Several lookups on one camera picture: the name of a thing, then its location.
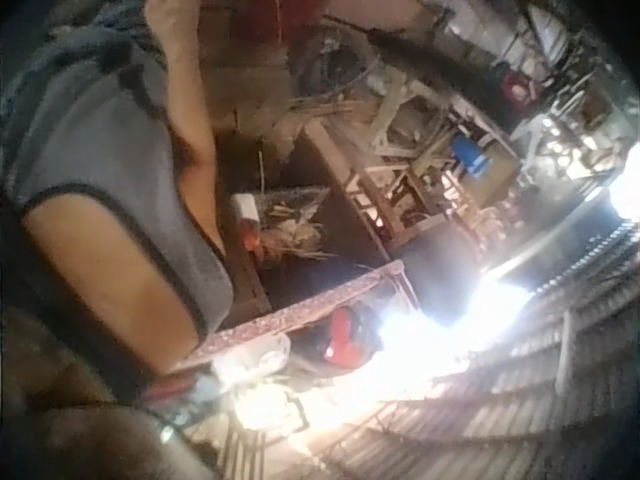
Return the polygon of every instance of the blue container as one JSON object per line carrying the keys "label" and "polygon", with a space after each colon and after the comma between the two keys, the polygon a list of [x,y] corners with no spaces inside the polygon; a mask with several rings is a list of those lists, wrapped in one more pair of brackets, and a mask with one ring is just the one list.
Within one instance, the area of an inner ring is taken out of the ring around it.
{"label": "blue container", "polygon": [[464,135],[458,135],[453,139],[451,150],[475,178],[484,175],[491,166],[491,159],[484,154],[478,144]]}

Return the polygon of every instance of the gray tank top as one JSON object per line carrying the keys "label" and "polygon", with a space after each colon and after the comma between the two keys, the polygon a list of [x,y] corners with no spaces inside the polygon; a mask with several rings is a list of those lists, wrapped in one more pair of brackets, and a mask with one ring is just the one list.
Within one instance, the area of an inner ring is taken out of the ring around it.
{"label": "gray tank top", "polygon": [[66,193],[100,202],[174,288],[203,339],[233,292],[177,191],[165,71],[117,32],[88,28],[62,43],[41,52],[3,99],[4,194],[20,215]]}

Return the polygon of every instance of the bare skin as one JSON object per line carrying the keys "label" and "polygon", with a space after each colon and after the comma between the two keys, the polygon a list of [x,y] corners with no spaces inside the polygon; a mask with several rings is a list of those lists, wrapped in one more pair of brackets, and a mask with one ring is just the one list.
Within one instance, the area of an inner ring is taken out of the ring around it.
{"label": "bare skin", "polygon": [[[200,0],[147,0],[145,18],[167,59],[169,127],[187,164],[178,190],[223,250],[216,223],[216,148],[198,63]],[[125,227],[82,195],[47,200],[24,219],[43,253],[109,330],[158,373],[197,344],[190,315]]]}

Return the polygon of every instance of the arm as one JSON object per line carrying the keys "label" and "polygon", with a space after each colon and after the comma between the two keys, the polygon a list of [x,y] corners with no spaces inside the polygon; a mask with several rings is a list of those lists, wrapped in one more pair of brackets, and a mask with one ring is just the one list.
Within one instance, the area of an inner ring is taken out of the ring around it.
{"label": "arm", "polygon": [[216,147],[198,59],[200,0],[147,0],[145,17],[167,61],[169,126],[185,154],[178,188],[187,209],[223,250],[216,222]]}

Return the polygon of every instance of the hand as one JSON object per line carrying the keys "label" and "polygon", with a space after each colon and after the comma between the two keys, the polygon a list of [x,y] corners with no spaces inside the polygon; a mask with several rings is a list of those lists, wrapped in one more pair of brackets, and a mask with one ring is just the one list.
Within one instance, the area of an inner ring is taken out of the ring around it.
{"label": "hand", "polygon": [[200,0],[146,0],[144,16],[169,59],[197,56]]}

